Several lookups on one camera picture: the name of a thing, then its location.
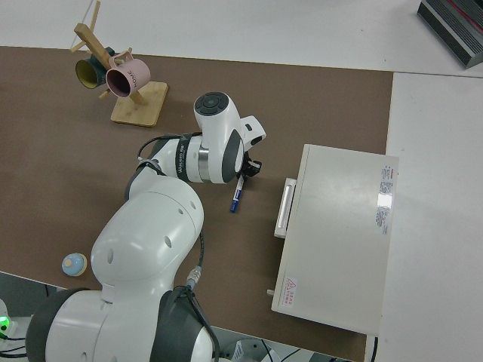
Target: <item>white box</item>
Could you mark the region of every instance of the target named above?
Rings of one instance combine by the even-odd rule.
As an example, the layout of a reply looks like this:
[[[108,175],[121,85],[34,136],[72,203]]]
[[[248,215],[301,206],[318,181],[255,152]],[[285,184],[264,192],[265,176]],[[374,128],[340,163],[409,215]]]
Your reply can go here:
[[[305,145],[272,310],[377,336],[398,159]]]

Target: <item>wooden dowel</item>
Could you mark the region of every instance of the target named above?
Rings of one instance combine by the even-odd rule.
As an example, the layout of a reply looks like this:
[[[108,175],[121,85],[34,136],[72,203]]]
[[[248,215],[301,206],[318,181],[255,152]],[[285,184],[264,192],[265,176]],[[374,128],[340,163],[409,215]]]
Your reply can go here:
[[[109,95],[109,93],[111,93],[111,90],[109,88],[107,88],[104,92],[102,92],[99,95],[99,99],[103,100],[104,98],[106,98]]]
[[[141,96],[141,94],[139,92],[134,92],[132,93],[132,95],[129,96],[133,102],[135,102],[136,104],[140,104],[140,105],[143,105],[145,106],[146,104],[148,104],[146,102],[146,100],[143,98],[143,96]]]
[[[110,69],[109,58],[110,55],[104,49],[103,45],[96,38],[89,27],[83,23],[79,23],[75,26],[74,32],[79,36],[80,39],[85,41],[85,44],[91,50],[92,54],[100,61],[104,68]]]
[[[91,25],[89,26],[89,29],[92,32],[94,31],[94,27],[96,26],[97,15],[99,14],[99,8],[100,8],[100,0],[96,0],[96,6],[94,7],[94,12],[92,14],[92,19],[91,19]]]
[[[80,48],[82,48],[83,46],[85,45],[85,41],[81,41],[80,43],[78,43],[77,45],[74,45],[72,48],[70,48],[70,51],[75,53],[76,51],[78,51]]]

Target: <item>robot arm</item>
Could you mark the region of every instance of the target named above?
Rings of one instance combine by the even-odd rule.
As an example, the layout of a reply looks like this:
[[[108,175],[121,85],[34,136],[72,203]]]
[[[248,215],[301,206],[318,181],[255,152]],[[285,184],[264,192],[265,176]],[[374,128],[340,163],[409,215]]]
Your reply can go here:
[[[151,155],[140,159],[140,169],[149,167],[186,182],[230,182],[242,169],[246,152],[265,138],[265,130],[254,116],[240,118],[223,93],[199,97],[193,111],[201,133],[156,137]]]
[[[174,288],[181,262],[202,242],[203,206],[184,181],[227,183],[243,167],[256,168],[247,150],[265,131],[255,117],[241,119],[222,93],[198,98],[194,110],[202,133],[155,139],[125,204],[94,243],[102,290],[64,290],[34,314],[29,362],[209,362],[213,349],[218,360],[216,336],[192,293],[202,258],[186,285]]]

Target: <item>blue pen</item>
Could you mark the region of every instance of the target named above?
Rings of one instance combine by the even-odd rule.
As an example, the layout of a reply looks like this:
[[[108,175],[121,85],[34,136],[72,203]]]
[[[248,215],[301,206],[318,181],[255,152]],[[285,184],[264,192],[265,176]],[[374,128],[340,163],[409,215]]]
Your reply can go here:
[[[235,194],[233,195],[232,206],[229,209],[232,213],[234,213],[236,211],[236,207],[238,206],[238,203],[240,202],[240,197],[242,196],[242,187],[243,187],[244,181],[245,180],[243,179],[243,176],[240,176],[240,178],[238,179],[238,183],[236,184]]]

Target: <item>sticker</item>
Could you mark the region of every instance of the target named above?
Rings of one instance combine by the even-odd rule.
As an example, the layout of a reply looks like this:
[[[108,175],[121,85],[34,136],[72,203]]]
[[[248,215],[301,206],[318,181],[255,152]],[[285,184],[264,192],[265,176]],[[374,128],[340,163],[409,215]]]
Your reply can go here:
[[[295,292],[297,291],[298,280],[296,278],[286,278],[284,293],[281,304],[284,307],[292,307],[295,302]]]
[[[391,225],[391,209],[394,188],[394,167],[385,166],[380,173],[379,195],[377,196],[376,232],[387,235]]]
[[[243,356],[245,353],[243,352],[242,342],[237,341],[235,346],[235,351],[233,352],[232,362],[240,362],[243,360]]]

